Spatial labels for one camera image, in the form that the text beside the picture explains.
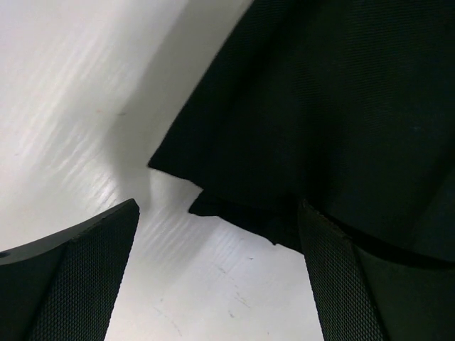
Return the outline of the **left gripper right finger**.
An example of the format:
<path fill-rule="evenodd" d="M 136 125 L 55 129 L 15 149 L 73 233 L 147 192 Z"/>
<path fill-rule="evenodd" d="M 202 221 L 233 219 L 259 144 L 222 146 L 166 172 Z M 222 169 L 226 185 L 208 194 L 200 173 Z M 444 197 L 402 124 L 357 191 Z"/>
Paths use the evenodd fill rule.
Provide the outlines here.
<path fill-rule="evenodd" d="M 306 202 L 298 227 L 325 340 L 454 339 L 454 263 L 393 247 Z"/>

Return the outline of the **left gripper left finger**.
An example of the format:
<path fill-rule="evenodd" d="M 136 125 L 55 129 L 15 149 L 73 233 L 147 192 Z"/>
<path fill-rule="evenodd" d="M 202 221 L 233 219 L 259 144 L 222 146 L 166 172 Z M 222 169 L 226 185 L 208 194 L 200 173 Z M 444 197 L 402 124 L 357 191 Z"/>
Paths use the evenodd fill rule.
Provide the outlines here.
<path fill-rule="evenodd" d="M 2 251 L 1 339 L 103 340 L 138 223 L 129 199 Z"/>

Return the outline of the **black pleated skirt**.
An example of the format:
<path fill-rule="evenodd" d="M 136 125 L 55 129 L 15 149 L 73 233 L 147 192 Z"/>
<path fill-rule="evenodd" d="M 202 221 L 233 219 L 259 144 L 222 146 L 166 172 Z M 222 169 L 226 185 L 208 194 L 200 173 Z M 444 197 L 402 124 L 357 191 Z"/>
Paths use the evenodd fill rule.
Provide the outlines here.
<path fill-rule="evenodd" d="M 253 1 L 149 166 L 454 260 L 454 2 Z"/>

